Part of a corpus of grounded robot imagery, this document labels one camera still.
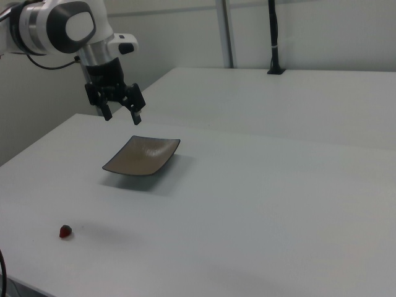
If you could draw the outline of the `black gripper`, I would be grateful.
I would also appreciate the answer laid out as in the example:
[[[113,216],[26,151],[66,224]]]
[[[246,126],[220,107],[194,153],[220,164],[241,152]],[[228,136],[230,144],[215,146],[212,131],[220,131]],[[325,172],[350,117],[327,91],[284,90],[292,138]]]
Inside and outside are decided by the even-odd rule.
[[[132,116],[135,125],[142,121],[141,111],[146,106],[138,84],[126,86],[119,58],[98,66],[85,67],[90,79],[85,91],[92,106],[96,106],[106,121],[112,118],[108,101],[120,101]]]

